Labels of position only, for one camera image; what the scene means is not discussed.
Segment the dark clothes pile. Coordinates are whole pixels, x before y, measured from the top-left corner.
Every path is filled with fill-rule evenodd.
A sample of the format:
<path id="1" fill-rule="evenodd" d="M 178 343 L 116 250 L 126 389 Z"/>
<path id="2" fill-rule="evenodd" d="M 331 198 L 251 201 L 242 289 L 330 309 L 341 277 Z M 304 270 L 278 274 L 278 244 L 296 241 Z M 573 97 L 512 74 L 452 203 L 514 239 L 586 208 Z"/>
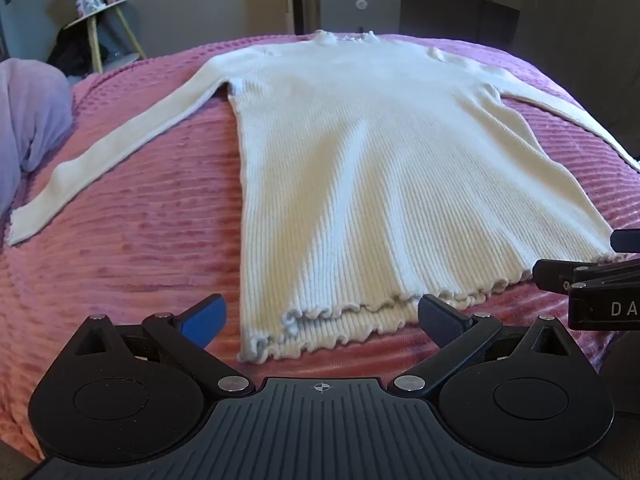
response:
<path id="1" fill-rule="evenodd" d="M 65 76 L 87 76 L 93 73 L 92 51 L 86 22 L 61 28 L 47 63 Z"/>

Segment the white ribbed knit sweater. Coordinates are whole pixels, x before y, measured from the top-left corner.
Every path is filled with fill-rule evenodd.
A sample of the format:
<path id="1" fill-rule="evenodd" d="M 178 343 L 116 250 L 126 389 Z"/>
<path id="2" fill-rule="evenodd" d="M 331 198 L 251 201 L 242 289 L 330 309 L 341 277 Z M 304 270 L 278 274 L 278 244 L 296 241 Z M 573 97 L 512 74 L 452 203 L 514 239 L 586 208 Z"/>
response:
<path id="1" fill-rule="evenodd" d="M 393 333 L 433 294 L 464 309 L 542 258 L 612 255 L 611 227 L 542 149 L 519 100 L 624 148 L 589 113 L 503 68 L 365 32 L 217 54 L 54 168 L 11 216 L 29 240 L 82 190 L 229 92 L 241 152 L 241 356 Z"/>

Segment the grey nightstand cabinet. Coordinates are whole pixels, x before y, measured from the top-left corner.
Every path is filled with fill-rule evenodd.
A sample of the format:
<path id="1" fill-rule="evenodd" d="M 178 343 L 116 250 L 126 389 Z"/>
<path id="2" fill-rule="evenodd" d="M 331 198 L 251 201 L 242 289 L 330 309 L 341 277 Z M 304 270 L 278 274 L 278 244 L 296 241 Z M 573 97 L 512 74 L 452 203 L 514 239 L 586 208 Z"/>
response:
<path id="1" fill-rule="evenodd" d="M 316 0 L 317 28 L 328 32 L 398 34 L 401 0 Z"/>

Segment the round white side table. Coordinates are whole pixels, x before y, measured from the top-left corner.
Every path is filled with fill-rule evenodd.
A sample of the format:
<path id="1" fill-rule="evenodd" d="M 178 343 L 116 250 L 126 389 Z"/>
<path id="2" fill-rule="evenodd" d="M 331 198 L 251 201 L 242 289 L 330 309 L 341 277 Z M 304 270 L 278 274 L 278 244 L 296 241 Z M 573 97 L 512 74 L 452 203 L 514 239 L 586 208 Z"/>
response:
<path id="1" fill-rule="evenodd" d="M 108 73 L 148 57 L 129 19 L 133 2 L 134 0 L 117 0 L 83 18 L 78 16 L 62 27 L 87 23 L 92 51 L 92 74 Z"/>

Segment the lavender pillow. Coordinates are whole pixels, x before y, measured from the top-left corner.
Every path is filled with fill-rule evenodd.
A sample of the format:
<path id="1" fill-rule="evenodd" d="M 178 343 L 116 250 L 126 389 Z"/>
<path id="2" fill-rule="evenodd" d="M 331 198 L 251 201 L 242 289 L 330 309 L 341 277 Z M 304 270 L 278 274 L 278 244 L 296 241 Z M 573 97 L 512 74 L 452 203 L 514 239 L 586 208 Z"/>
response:
<path id="1" fill-rule="evenodd" d="M 73 122 L 73 95 L 65 75 L 40 61 L 1 63 L 1 210 L 7 211 L 24 174 L 66 135 Z"/>

